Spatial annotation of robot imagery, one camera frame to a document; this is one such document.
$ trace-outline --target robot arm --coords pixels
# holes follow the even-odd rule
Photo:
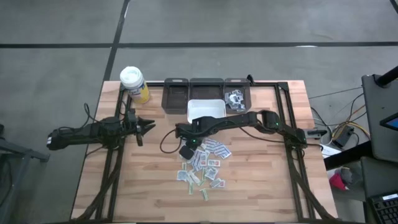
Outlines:
[[[47,138],[47,147],[59,150],[69,145],[101,143],[113,149],[119,146],[120,139],[129,134],[135,135],[138,145],[142,146],[142,136],[155,126],[153,122],[136,117],[132,109],[122,121],[117,117],[108,117],[79,129],[55,129]]]
[[[261,114],[262,122],[258,120],[257,115]],[[277,113],[268,110],[259,112],[247,112],[246,114],[228,116],[225,118],[201,117],[194,119],[192,124],[178,123],[175,125],[176,138],[187,140],[186,146],[182,147],[180,154],[190,159],[196,147],[201,144],[201,139],[216,134],[218,131],[233,128],[253,127],[260,133],[274,134],[278,133],[290,140],[292,144],[300,147],[307,147],[307,140],[302,129],[294,129],[283,124]]]

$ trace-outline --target black metal frame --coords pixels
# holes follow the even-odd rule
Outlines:
[[[293,128],[296,128],[297,125],[295,122],[295,116],[294,116],[294,112],[293,112],[292,100],[290,98],[288,83],[287,82],[258,82],[258,83],[256,83],[252,80],[251,76],[248,76],[248,78],[251,80],[252,88],[271,87],[275,90],[278,112],[279,112],[280,119],[283,123],[286,123],[286,118],[284,115],[284,107],[283,107],[283,103],[282,103],[281,92],[283,91],[285,93],[286,105],[287,105],[287,110],[289,112],[289,119],[290,119],[290,123],[291,123],[290,125]],[[149,87],[164,86],[164,82],[148,82],[148,86]],[[124,89],[121,87],[119,90],[118,102],[116,104],[116,109],[115,109],[115,113],[114,113],[115,116],[119,116],[119,112],[121,112],[123,96],[124,96]],[[127,104],[127,108],[131,107],[131,98],[130,97],[128,97],[126,104]],[[313,204],[308,199],[308,197],[305,197],[305,198],[306,198],[309,218],[304,218],[302,203],[300,200],[299,188],[297,186],[298,183],[294,179],[294,175],[293,175],[293,173],[297,172],[295,164],[294,164],[294,158],[292,156],[292,152],[295,151],[295,149],[292,145],[290,145],[290,143],[288,142],[288,140],[286,138],[284,139],[284,142],[285,142],[287,164],[289,167],[290,181],[292,183],[292,191],[293,191],[293,196],[294,196],[294,202],[295,202],[295,208],[296,208],[298,222],[307,222],[307,223],[322,222],[322,220],[317,220],[315,218]],[[101,202],[98,204],[98,206],[96,208],[95,219],[93,219],[93,220],[70,220],[67,223],[107,223],[107,222],[113,221],[114,207],[116,204],[116,197],[117,197],[117,191],[118,191],[119,175],[120,175],[120,170],[121,170],[121,161],[122,161],[123,152],[124,152],[124,139],[122,141],[121,147],[118,148],[118,150],[116,150],[116,152],[117,152],[116,163],[115,163],[114,168],[111,173],[110,173],[111,161],[113,158],[114,151],[109,150],[106,155],[103,178],[102,178],[101,188],[100,188],[100,193],[101,192],[106,193],[109,190],[109,188],[112,186],[111,187],[111,195],[110,195],[110,199],[109,199],[108,213],[106,215],[106,218],[102,218],[103,217],[104,198],[101,198]],[[300,154],[299,152],[300,151],[297,151],[297,160],[298,160],[300,176],[301,176],[303,182],[309,188],[307,171],[305,169],[304,159],[302,156],[299,155]]]

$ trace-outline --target floor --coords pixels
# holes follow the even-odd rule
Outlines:
[[[48,133],[84,122],[84,102],[94,111],[103,80],[117,80],[126,65],[139,67],[147,80],[248,74],[305,80],[309,97],[361,86],[361,76],[397,66],[398,13],[388,0],[130,0],[124,14],[127,3],[0,1],[0,123],[8,141],[49,152]],[[185,42],[232,44],[178,44]],[[310,102],[325,121],[339,123],[349,106],[335,114],[360,93]],[[354,109],[361,105],[359,99]],[[365,117],[358,123],[368,128]],[[68,220],[85,147],[30,163],[13,222]],[[340,218],[363,222],[361,202],[334,196]]]

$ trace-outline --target yellow bottle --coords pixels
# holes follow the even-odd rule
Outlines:
[[[120,73],[120,81],[126,87],[135,103],[146,103],[150,98],[147,83],[141,71],[136,67],[126,67]]]

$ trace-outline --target keyboard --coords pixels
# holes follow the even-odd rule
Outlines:
[[[398,192],[378,195],[368,199],[379,224],[398,224]]]

